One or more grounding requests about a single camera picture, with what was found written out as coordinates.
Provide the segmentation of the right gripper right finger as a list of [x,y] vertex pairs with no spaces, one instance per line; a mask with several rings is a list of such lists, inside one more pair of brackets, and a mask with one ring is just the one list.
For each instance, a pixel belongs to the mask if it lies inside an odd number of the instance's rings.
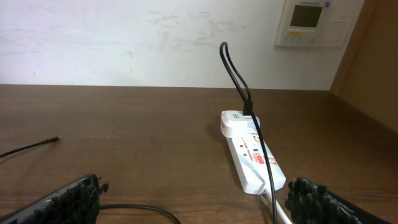
[[295,224],[388,224],[303,177],[289,182],[285,206]]

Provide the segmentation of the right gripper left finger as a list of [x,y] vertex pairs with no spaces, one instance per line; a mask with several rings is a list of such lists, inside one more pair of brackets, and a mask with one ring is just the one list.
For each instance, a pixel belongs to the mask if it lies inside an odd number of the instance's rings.
[[1,224],[95,224],[109,184],[87,174],[30,205],[1,217]]

